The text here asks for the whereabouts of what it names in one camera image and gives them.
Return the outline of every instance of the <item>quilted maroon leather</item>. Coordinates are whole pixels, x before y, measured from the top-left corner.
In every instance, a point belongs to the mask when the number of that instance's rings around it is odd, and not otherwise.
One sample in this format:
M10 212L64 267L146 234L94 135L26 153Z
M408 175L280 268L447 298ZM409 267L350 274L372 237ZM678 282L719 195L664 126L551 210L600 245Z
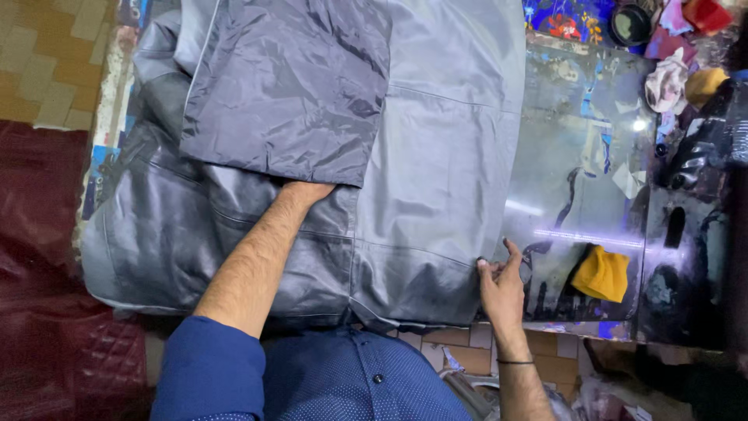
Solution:
M87 142L0 121L0 420L147 416L143 330L76 276Z

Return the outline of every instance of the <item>yellow cloth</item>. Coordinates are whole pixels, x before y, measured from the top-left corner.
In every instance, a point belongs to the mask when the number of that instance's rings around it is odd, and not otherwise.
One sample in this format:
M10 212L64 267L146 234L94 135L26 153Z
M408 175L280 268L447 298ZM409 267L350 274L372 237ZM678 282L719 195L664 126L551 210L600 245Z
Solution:
M703 107L725 79L728 76L720 68L699 70L686 81L686 99L696 107Z
M574 288L590 297L620 303L626 294L628 256L594 246L571 280Z

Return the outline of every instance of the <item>blue shirt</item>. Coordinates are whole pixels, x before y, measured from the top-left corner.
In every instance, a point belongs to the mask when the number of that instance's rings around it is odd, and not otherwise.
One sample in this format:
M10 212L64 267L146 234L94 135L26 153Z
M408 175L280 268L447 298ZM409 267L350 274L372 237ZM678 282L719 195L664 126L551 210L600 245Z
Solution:
M351 328L260 341L205 317L169 338L152 420L470 420L426 358Z

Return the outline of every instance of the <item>bracelet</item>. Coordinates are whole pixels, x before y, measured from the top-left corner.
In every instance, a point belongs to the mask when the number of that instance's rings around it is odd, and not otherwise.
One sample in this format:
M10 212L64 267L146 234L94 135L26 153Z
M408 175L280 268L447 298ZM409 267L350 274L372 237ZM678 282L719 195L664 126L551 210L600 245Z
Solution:
M499 364L535 364L535 361L502 361L497 360Z

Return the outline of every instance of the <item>man's left arm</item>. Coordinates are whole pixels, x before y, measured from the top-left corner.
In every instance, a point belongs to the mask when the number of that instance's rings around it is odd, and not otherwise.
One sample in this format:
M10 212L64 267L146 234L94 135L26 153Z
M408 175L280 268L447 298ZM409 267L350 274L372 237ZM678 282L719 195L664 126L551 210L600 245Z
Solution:
M262 416L265 354L258 339L301 222L333 188L302 181L284 185L231 252L194 315L169 338L152 419Z

